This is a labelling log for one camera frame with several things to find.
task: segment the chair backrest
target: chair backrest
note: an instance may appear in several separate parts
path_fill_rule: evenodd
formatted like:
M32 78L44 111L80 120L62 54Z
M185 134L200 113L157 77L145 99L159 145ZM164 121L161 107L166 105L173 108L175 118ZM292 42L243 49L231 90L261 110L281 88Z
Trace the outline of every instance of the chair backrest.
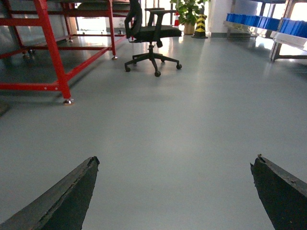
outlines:
M130 28L129 23L133 20L133 25ZM136 35L142 26L142 9L139 0L130 0L130 10L125 19L125 29L127 38Z

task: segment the red workbench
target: red workbench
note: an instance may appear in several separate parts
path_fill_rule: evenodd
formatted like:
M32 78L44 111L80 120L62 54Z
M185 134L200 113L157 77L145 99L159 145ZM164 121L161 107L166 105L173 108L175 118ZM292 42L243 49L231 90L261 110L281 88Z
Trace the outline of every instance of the red workbench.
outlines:
M72 104L73 99L68 85L68 81L76 74L85 69L93 61L99 58L107 51L112 51L113 58L117 59L115 47L116 44L125 38L125 35L115 34L113 27L113 17L125 17L127 10L113 10L113 3L129 3L129 0L105 0L107 4L106 10L78 10L75 9L74 3L62 2L62 11L48 11L46 0L33 0L36 11L13 11L11 9L9 0L2 0L10 18L0 18L0 26L13 26L20 49L0 55L1 58L6 58L18 53L26 53L29 50L48 49L51 60L57 75L57 80L53 83L4 83L0 82L0 90L31 90L31 91L60 91L64 98L64 104ZM14 18L16 14L37 14L38 18ZM49 20L49 15L60 14L65 17L68 35L65 37L55 38ZM69 26L69 17L108 17L110 21L110 34L71 34ZM16 26L41 26L44 32L46 43L36 46L24 46L20 38ZM58 47L57 41L63 39L71 39L74 36L110 36L111 46L106 47ZM121 36L119 40L115 41L116 36ZM86 61L76 66L69 72L64 71L63 63L60 57L59 50L97 50L98 52L88 58Z

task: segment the chair base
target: chair base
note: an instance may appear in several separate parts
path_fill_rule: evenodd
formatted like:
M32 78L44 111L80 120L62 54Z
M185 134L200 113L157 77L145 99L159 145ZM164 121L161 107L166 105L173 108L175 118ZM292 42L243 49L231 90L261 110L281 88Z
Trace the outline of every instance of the chair base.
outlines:
M177 63L177 66L176 66L177 69L181 69L182 68L182 65L179 64L179 60L163 56L162 54L154 53L154 51L153 51L154 48L153 47L154 46L152 45L152 43L150 43L149 48L148 48L149 53L133 55L132 56L132 60L125 63L125 70L126 70L126 72L130 72L130 68L128 67L128 65L136 64L136 63L138 63L140 61L147 60L147 59L149 59L152 62L152 64L153 64L154 69L155 69L154 75L156 77L159 77L161 75L161 72L158 71L158 66L157 66L157 63L156 63L155 59L159 59L162 62L165 62L165 61L176 62Z

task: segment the plant pot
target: plant pot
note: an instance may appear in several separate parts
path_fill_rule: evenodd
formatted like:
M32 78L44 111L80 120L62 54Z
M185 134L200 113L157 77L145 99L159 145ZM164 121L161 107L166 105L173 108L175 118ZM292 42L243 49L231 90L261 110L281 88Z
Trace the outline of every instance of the plant pot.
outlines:
M184 24L183 33L185 35L193 35L194 31L195 31L195 25L187 24L187 23Z

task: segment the yellow and black striped post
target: yellow and black striped post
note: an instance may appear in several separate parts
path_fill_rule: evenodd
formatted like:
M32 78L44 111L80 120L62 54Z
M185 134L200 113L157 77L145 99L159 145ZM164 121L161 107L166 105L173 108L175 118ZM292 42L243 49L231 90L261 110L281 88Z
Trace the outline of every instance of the yellow and black striped post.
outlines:
M196 29L194 35L192 36L193 38L208 38L206 36L206 24L205 24L206 18L207 16L204 15L204 6L202 6L199 18L196 22Z

